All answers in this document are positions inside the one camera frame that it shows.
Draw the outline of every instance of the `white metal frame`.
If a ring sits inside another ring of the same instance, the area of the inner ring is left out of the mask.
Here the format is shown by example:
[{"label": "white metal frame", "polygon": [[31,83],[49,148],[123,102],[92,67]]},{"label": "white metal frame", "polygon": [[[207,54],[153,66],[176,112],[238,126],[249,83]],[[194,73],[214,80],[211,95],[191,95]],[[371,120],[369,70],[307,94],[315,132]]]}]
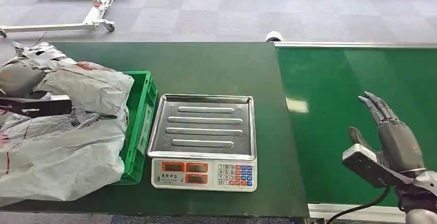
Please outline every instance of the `white metal frame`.
[{"label": "white metal frame", "polygon": [[115,30],[115,22],[103,19],[105,11],[111,6],[114,0],[92,0],[93,7],[82,23],[53,24],[53,25],[33,25],[33,26],[0,26],[0,36],[6,37],[9,32],[26,31],[58,31],[58,30],[78,30],[78,29],[97,29],[102,24],[108,31]]}]

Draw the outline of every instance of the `caster wheel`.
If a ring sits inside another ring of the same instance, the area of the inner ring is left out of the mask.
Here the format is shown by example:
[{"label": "caster wheel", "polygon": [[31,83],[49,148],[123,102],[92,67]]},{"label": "caster wheel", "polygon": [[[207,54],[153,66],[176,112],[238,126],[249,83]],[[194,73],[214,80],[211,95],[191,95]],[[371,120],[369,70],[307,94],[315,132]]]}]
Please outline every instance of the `caster wheel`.
[{"label": "caster wheel", "polygon": [[105,28],[109,31],[109,32],[114,32],[115,31],[115,26],[112,24],[104,24]]}]

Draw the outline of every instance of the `white plastic bag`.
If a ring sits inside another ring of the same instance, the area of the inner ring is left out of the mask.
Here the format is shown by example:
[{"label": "white plastic bag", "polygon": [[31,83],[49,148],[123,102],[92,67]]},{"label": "white plastic bag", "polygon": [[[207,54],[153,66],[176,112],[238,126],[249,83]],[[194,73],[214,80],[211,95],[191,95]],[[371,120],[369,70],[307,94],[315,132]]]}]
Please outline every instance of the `white plastic bag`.
[{"label": "white plastic bag", "polygon": [[[127,129],[126,101],[133,79],[98,64],[75,63],[67,57],[62,62],[59,57],[47,55],[40,59],[32,51],[63,55],[42,43],[30,52],[23,49],[9,63],[48,67],[44,83],[36,89],[67,94],[76,106],[66,115],[32,119],[3,115],[0,203],[18,199],[72,201],[118,181],[124,171],[119,154]],[[81,64],[91,65],[93,70],[85,70]]]}]

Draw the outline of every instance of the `robotic hand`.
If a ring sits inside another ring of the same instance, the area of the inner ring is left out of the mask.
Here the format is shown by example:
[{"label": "robotic hand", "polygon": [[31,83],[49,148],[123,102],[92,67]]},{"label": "robotic hand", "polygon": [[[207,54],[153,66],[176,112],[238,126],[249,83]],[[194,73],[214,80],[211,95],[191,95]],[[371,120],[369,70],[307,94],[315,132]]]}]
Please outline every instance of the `robotic hand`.
[{"label": "robotic hand", "polygon": [[360,131],[349,128],[352,147],[343,153],[343,164],[375,188],[385,187],[376,201],[333,216],[335,218],[380,203],[394,186],[398,207],[407,214],[407,224],[437,223],[437,173],[424,166],[422,152],[411,129],[385,101],[369,92],[358,99],[371,112],[382,144],[375,151]]}]

